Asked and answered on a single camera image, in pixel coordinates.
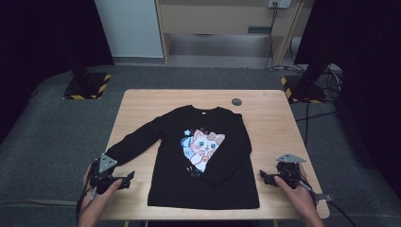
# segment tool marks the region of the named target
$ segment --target human hand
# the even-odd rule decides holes
[[[306,178],[304,168],[299,164],[301,174]],[[315,204],[310,197],[309,191],[306,190],[301,184],[295,189],[292,189],[288,184],[281,179],[279,176],[275,176],[274,180],[278,186],[287,195],[289,201],[294,206],[295,210],[300,214],[301,219],[304,221],[305,225],[308,227],[323,227],[323,221],[319,217],[316,211]]]
[[[83,185],[85,185],[85,180],[88,176],[89,170],[91,166],[88,167],[84,176],[83,176]],[[85,211],[81,214],[78,222],[78,227],[93,227],[96,226],[97,222],[102,217],[104,210],[106,209],[106,205],[109,202],[110,198],[113,196],[115,191],[118,190],[120,184],[122,183],[122,179],[119,179],[112,183],[112,185],[104,192],[102,195],[96,194],[92,203],[87,207]],[[91,196],[94,189],[90,189],[91,186],[88,185],[86,190],[89,190],[86,193],[86,196],[83,198],[81,209],[85,207],[91,200]]]

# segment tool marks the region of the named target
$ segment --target gray carpet floor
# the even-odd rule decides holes
[[[101,99],[64,100],[72,74],[38,85],[25,111],[0,147],[0,201],[76,201],[86,167],[103,152],[120,101],[128,89],[280,89],[280,77],[294,72],[262,69],[99,66],[112,78]],[[291,105],[295,119],[305,117],[306,104]],[[332,103],[310,104],[309,115],[335,111]],[[305,121],[298,121],[305,138]],[[307,151],[323,192],[332,194],[357,226],[401,226],[401,201],[380,173],[358,162],[336,114],[309,120]],[[326,226],[351,226],[330,207]],[[75,207],[0,204],[0,226],[74,226]],[[279,226],[303,226],[278,220]],[[124,226],[101,221],[99,226]],[[130,221],[129,226],[141,226]],[[260,220],[258,226],[274,226]]]

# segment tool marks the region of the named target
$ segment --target yellow and black hazard tape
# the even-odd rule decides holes
[[[103,96],[104,90],[106,90],[107,84],[109,83],[109,80],[112,76],[107,74],[105,75],[99,90],[97,91],[96,94],[90,94],[88,96],[83,95],[83,94],[72,94],[68,96],[64,96],[65,99],[75,99],[75,100],[83,100],[83,99],[98,99],[101,96]]]
[[[286,97],[289,104],[295,102],[310,102],[310,103],[324,103],[324,99],[313,99],[313,98],[295,98],[286,78],[281,78],[281,83],[283,84],[284,92],[286,93]]]

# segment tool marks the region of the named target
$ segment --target graphic print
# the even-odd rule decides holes
[[[191,166],[187,170],[191,172],[192,176],[200,176],[206,169],[207,162],[223,142],[225,135],[208,133],[203,129],[195,132],[187,130],[184,134],[186,136],[181,141],[183,155],[197,168],[193,169]]]

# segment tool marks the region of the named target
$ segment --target black long-sleeve shirt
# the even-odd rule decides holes
[[[107,150],[124,165],[162,140],[148,205],[195,209],[259,207],[242,115],[217,107],[177,108],[156,117]]]

